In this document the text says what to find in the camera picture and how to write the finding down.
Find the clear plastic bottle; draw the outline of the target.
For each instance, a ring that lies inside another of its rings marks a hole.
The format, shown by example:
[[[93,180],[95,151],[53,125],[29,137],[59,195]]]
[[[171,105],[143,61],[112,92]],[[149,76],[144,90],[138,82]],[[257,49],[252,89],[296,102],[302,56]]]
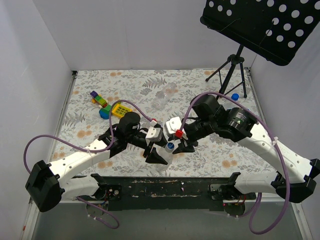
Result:
[[[173,152],[167,152],[165,150],[165,147],[162,147],[159,151],[158,151],[158,154],[163,157],[167,162],[168,164],[167,165],[162,165],[162,164],[157,164],[155,169],[158,171],[158,172],[163,172],[163,171],[166,171],[169,166],[172,164],[172,161],[173,161]]]
[[[152,101],[152,108],[162,110],[169,100],[176,93],[177,85],[174,82],[168,83],[161,91],[157,92]]]

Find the blue white bottle cap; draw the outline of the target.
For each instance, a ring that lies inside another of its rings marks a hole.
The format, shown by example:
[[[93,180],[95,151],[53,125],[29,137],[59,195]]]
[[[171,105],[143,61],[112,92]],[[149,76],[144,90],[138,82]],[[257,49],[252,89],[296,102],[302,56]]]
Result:
[[[165,150],[168,152],[168,153],[172,153],[175,149],[175,145],[173,142],[168,142],[165,146]]]

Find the clear bottle blue label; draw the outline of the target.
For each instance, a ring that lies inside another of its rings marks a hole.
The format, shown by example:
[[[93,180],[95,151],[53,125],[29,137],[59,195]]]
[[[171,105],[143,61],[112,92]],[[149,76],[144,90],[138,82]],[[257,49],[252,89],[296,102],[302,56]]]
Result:
[[[233,101],[237,102],[239,100],[239,97],[240,97],[239,94],[233,93],[230,98]],[[223,106],[224,106],[225,109],[232,109],[232,108],[237,107],[236,104],[234,104],[232,101],[229,101],[227,99],[225,100],[225,103],[223,104]]]

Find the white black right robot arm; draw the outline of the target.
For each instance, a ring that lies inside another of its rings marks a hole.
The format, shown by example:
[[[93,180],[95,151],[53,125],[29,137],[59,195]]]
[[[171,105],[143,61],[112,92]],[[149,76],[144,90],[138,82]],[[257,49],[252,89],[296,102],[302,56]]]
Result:
[[[210,186],[213,199],[231,201],[251,193],[277,194],[284,199],[289,193],[290,202],[301,203],[314,193],[315,177],[320,173],[319,159],[304,158],[270,138],[267,128],[242,108],[225,109],[210,94],[194,100],[192,109],[197,116],[192,123],[182,123],[179,117],[165,123],[169,139],[180,139],[174,154],[193,153],[198,140],[217,134],[251,150],[275,169],[253,175],[234,172],[227,183]]]

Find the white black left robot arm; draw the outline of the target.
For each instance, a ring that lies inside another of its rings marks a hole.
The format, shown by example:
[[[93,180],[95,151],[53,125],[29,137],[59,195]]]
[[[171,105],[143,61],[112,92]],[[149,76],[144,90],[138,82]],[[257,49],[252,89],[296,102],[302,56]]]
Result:
[[[141,117],[128,112],[119,123],[111,124],[108,130],[79,151],[59,160],[45,163],[40,160],[29,170],[25,188],[42,213],[57,206],[61,200],[78,196],[92,196],[101,200],[106,196],[104,179],[100,176],[82,176],[82,171],[108,160],[134,145],[143,149],[146,163],[168,162],[158,154],[154,144],[163,147],[167,140],[163,127],[155,119],[150,127],[140,130]]]

